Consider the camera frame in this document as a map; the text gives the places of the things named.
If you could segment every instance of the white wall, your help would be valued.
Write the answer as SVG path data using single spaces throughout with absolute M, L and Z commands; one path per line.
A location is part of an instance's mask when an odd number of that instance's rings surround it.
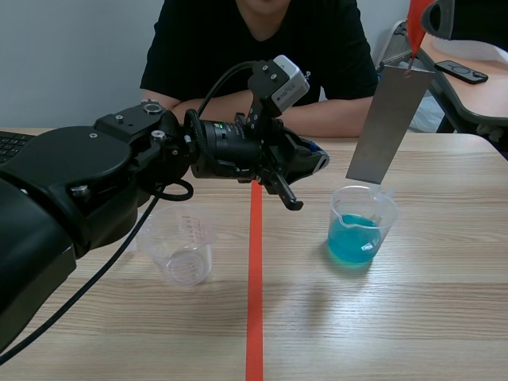
M 139 102 L 162 3 L 0 0 L 0 130 L 90 125 Z M 358 3 L 376 57 L 409 0 Z

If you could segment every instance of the metal plate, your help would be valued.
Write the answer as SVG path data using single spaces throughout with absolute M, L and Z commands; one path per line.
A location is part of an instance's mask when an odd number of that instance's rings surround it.
M 434 73 L 386 66 L 346 177 L 380 184 Z

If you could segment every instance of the red tape line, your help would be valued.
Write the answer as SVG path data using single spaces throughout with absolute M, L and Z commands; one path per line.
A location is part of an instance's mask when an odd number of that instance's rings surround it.
M 263 188 L 252 182 L 245 381 L 263 381 Z

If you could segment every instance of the red object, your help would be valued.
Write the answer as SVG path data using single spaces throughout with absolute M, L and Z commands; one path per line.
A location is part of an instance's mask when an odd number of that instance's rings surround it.
M 263 188 L 252 182 L 245 381 L 263 381 Z
M 413 58 L 416 58 L 423 37 L 425 37 L 425 30 L 421 27 L 421 15 L 433 2 L 434 0 L 411 0 L 410 14 L 407 16 L 407 34 L 413 51 Z

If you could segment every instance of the black t-shirt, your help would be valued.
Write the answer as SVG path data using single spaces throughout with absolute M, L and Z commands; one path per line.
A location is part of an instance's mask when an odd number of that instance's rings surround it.
M 296 106 L 374 94 L 378 82 L 356 0 L 292 0 L 277 33 L 257 41 L 235 0 L 165 0 L 155 24 L 141 88 L 182 102 L 204 98 L 229 68 L 280 54 L 297 64 L 310 84 Z M 216 96 L 247 89 L 252 73 L 234 75 Z

